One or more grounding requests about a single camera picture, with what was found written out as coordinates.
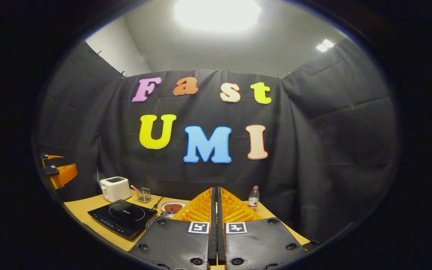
water bottle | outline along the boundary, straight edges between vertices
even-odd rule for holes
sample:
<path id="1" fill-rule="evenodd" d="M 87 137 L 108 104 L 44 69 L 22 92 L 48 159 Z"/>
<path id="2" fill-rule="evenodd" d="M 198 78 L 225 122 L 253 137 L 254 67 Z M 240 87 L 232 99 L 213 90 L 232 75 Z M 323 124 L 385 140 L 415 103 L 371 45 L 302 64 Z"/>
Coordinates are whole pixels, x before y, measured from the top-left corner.
<path id="1" fill-rule="evenodd" d="M 259 202 L 259 187 L 254 186 L 252 187 L 251 193 L 249 193 L 249 199 L 247 199 L 247 205 L 256 211 L 256 207 L 258 206 Z"/>

metal cup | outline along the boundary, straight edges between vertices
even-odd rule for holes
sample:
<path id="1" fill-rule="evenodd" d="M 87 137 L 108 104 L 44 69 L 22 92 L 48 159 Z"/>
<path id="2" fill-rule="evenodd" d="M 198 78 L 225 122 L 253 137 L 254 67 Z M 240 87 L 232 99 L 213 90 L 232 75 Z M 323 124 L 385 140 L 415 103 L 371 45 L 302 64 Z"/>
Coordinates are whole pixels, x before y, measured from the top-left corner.
<path id="1" fill-rule="evenodd" d="M 138 201 L 142 203 L 148 203 L 151 201 L 151 191 L 149 188 L 142 187 L 140 192 L 136 191 L 136 195 L 138 197 Z"/>

white toaster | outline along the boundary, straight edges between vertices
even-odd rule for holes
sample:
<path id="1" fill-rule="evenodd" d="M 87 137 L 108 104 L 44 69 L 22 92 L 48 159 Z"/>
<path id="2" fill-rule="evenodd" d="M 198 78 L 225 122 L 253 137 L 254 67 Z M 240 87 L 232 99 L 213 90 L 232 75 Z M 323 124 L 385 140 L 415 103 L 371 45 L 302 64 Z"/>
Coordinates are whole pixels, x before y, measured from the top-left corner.
<path id="1" fill-rule="evenodd" d="M 126 200 L 131 197 L 129 181 L 126 178 L 116 176 L 103 179 L 99 182 L 101 183 L 104 198 L 110 202 Z"/>

orange object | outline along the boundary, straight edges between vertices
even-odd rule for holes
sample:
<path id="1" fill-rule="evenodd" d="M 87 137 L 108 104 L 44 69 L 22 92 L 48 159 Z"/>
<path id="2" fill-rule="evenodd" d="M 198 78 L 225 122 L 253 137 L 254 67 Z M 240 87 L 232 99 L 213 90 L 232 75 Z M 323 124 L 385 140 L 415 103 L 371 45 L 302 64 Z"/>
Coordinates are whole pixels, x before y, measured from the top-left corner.
<path id="1" fill-rule="evenodd" d="M 223 223 L 226 222 L 249 222 L 263 219 L 224 188 L 221 188 L 221 207 L 223 207 Z"/>
<path id="2" fill-rule="evenodd" d="M 44 159 L 41 159 L 41 161 L 43 161 L 43 167 L 46 166 L 46 164 L 44 164 L 44 160 L 45 159 L 53 159 L 53 158 L 62 158 L 61 156 L 51 156 L 51 155 L 46 155 L 46 157 Z"/>
<path id="3" fill-rule="evenodd" d="M 197 195 L 171 219 L 186 222 L 211 222 L 211 191 L 209 188 Z"/>
<path id="4" fill-rule="evenodd" d="M 70 164 L 67 166 L 58 167 L 56 169 L 58 170 L 59 174 L 49 177 L 55 189 L 61 188 L 78 174 L 78 171 L 76 170 L 76 164 Z"/>

black induction cooktop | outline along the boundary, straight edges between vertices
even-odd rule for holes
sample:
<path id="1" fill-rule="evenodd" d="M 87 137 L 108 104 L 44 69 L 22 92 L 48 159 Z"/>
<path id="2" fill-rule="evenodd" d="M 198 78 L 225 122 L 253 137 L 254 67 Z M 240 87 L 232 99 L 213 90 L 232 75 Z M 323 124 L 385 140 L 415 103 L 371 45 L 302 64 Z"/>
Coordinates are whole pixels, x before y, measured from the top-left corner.
<path id="1" fill-rule="evenodd" d="M 117 200 L 88 212 L 98 222 L 126 239 L 132 239 L 144 230 L 149 219 L 157 213 L 156 210 L 125 200 Z"/>

